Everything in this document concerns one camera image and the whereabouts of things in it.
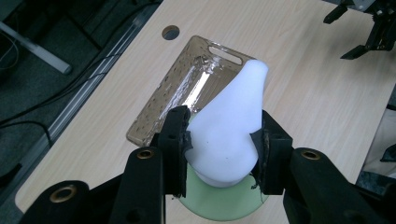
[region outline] metal bolt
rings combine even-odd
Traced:
[[[153,156],[154,156],[154,151],[150,149],[146,149],[137,153],[137,158],[139,158],[140,160],[150,159]]]
[[[53,203],[63,203],[73,198],[77,193],[77,188],[74,185],[68,185],[55,190],[49,197]]]
[[[301,152],[301,155],[305,157],[306,159],[309,159],[311,161],[318,161],[320,160],[320,155],[314,151],[308,151],[304,150]]]

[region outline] dark floor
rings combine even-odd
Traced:
[[[10,36],[0,34],[0,176],[29,153],[135,16],[145,7],[159,5],[146,0],[55,2],[25,1],[5,23],[71,64],[72,73],[61,74],[18,42],[14,46]],[[0,199],[5,199],[3,180]],[[17,223],[21,213],[6,211],[4,204],[0,200],[0,223]]]

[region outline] black cable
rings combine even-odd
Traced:
[[[21,124],[34,124],[34,125],[37,125],[37,126],[41,127],[43,129],[44,133],[47,136],[47,140],[49,141],[49,147],[52,147],[52,139],[50,138],[49,129],[43,123],[40,123],[40,122],[37,122],[37,121],[34,121],[34,120],[25,120],[25,121],[19,121],[19,122],[10,123],[10,124],[6,124],[6,125],[3,125],[3,126],[0,126],[0,129],[5,129],[5,128],[11,127],[11,126],[21,125]]]
[[[110,10],[106,13],[106,15],[100,20],[100,22],[98,22],[98,24],[91,30],[90,35],[92,35],[93,33],[95,33],[96,29],[97,29],[97,28],[101,25],[101,23],[108,17],[108,15],[110,15],[110,14],[113,12],[114,8],[116,8],[116,6],[117,6],[119,3],[120,3],[120,0],[117,1],[116,4],[114,4],[114,5],[111,7],[111,9],[110,9]]]
[[[55,99],[53,99],[52,101],[43,104],[42,106],[50,105],[50,104],[52,104],[52,103],[54,103],[54,102],[56,102],[56,101],[62,99],[62,98],[65,97],[66,95],[70,94],[71,92],[78,90],[82,85],[84,85],[84,84],[87,83],[88,81],[91,81],[92,79],[94,79],[94,78],[96,78],[96,77],[105,76],[105,75],[107,75],[107,72],[105,72],[105,73],[98,73],[98,74],[92,75],[91,77],[89,77],[89,78],[87,78],[86,80],[84,80],[84,82],[79,83],[77,86],[73,87],[73,88],[70,89],[69,91],[64,92],[64,93],[63,93],[62,95],[60,95],[58,98],[55,98]]]
[[[150,6],[155,6],[155,5],[160,5],[161,2],[152,2],[152,3],[146,3],[140,7],[137,7],[136,9],[134,9],[131,13],[129,13],[124,19],[122,19],[122,21],[116,26],[114,27],[114,29],[111,31],[111,35],[107,38],[107,40],[105,41],[105,44],[103,46],[106,46],[108,44],[108,42],[110,41],[110,39],[113,37],[113,35],[116,33],[116,31],[118,29],[120,29],[120,27],[128,21],[128,19],[130,19],[134,14],[136,14],[137,12],[145,9],[146,7],[150,7]]]
[[[133,10],[130,14],[128,14],[128,16],[126,16],[112,31],[111,35],[107,38],[104,46],[106,46],[108,44],[108,42],[110,41],[110,39],[113,37],[113,35],[115,34],[115,32],[120,29],[120,27],[129,19],[131,18],[135,13],[139,12],[140,10],[144,9],[145,7],[149,7],[149,6],[153,6],[153,5],[159,5],[161,2],[152,2],[152,3],[147,3],[145,5],[142,5],[140,7],[137,7],[135,10]],[[26,110],[23,110],[20,113],[17,113],[16,115],[13,115],[7,119],[3,119],[0,120],[0,125],[3,125],[5,123],[8,123],[10,121],[12,121],[13,119],[17,119],[21,116],[24,116],[44,105],[48,105],[52,100],[53,102],[59,100],[59,96],[64,97],[63,93],[67,92],[70,88],[74,89],[73,86],[75,85],[75,83],[77,83],[82,77],[83,75],[88,72],[89,69],[91,69],[95,64],[101,62],[102,60],[109,58],[109,57],[114,57],[115,55],[111,55],[111,56],[106,56],[105,58],[102,58],[98,61],[96,61],[95,63],[91,63],[88,67],[86,67],[75,79],[73,79],[69,84],[67,84],[64,88],[62,88],[61,90],[57,91],[55,94],[53,94],[51,97],[49,97],[48,99],[42,101],[39,104],[33,105],[31,107],[29,107]]]
[[[40,102],[40,103],[38,103],[36,105],[33,105],[33,106],[23,110],[22,112],[17,113],[16,115],[13,115],[13,116],[11,116],[11,117],[9,117],[7,119],[0,120],[0,125],[8,123],[8,122],[12,121],[13,119],[17,119],[19,117],[22,117],[22,116],[24,116],[24,115],[26,115],[26,114],[28,114],[28,113],[40,108],[40,107],[42,107],[42,105],[46,105],[47,102],[50,102],[51,100],[56,99],[57,97],[62,95],[65,91],[68,91],[70,88],[73,88],[73,86],[80,80],[80,78],[85,73],[87,73],[91,68],[93,68],[96,64],[100,63],[101,61],[103,61],[105,59],[108,59],[108,58],[111,58],[111,57],[115,57],[115,56],[119,56],[119,54],[108,55],[105,58],[97,60],[95,63],[91,63],[91,65],[89,65],[87,68],[85,68],[75,79],[73,79],[69,84],[67,84],[60,91],[57,91],[55,94],[53,94],[51,97],[47,98],[46,100],[44,100],[44,101],[42,101],[42,102]]]
[[[9,182],[11,182],[12,178],[18,173],[18,171],[22,168],[22,165],[18,163],[14,168],[12,168],[5,175],[0,176],[0,189],[5,187]]]

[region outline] light wood tabletop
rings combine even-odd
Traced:
[[[339,59],[364,44],[373,21],[319,0],[164,1],[19,190],[26,211],[49,186],[83,180],[94,188],[123,172],[136,149],[125,135],[193,35],[267,63],[263,108],[293,138],[318,149],[355,182],[396,82],[396,53]],[[180,35],[165,40],[175,25]],[[212,223],[167,197],[168,223]],[[233,223],[287,223],[281,196]]]

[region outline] green circular base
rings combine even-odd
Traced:
[[[256,211],[268,196],[261,194],[260,188],[251,189],[256,184],[248,175],[240,183],[219,189],[202,181],[193,168],[187,168],[187,197],[181,203],[194,214],[214,221],[232,221]]]

